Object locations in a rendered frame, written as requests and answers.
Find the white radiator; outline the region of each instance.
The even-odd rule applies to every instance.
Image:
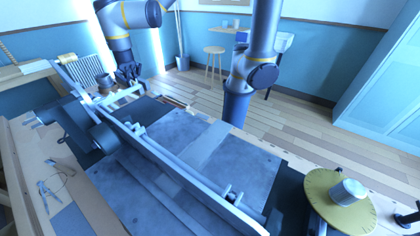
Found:
[[[84,89],[96,85],[95,75],[104,73],[97,54],[84,56],[64,66],[73,81],[79,82]]]

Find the cup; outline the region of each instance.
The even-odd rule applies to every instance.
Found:
[[[234,19],[234,21],[233,21],[233,28],[234,29],[239,29],[239,19]]]

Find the blue box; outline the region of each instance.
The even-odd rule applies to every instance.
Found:
[[[246,32],[236,32],[236,41],[246,43],[248,38],[248,33]]]
[[[222,28],[227,29],[228,28],[228,20],[222,20]]]

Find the metal tool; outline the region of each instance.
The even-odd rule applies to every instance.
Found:
[[[61,165],[60,163],[57,163],[57,162],[55,162],[51,159],[46,160],[45,163],[47,163],[48,165],[50,165],[52,167],[55,167],[57,170],[61,170],[62,172],[66,173],[70,176],[74,176],[76,174],[76,171],[74,171],[74,170],[72,170],[72,169],[70,169],[70,168],[68,168],[64,165]]]
[[[55,194],[52,193],[51,190],[49,190],[44,185],[44,181],[38,181],[37,186],[39,186],[39,190],[41,191],[42,200],[44,201],[45,210],[47,211],[47,214],[50,214],[50,210],[48,209],[47,199],[45,198],[45,191],[51,194],[59,203],[63,203]]]

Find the yellow disc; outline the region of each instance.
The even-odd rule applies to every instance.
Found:
[[[348,177],[328,168],[311,170],[303,181],[305,195],[316,213],[332,228],[347,235],[368,235],[377,224],[376,210],[370,198],[341,207],[328,195],[328,190],[345,178]]]

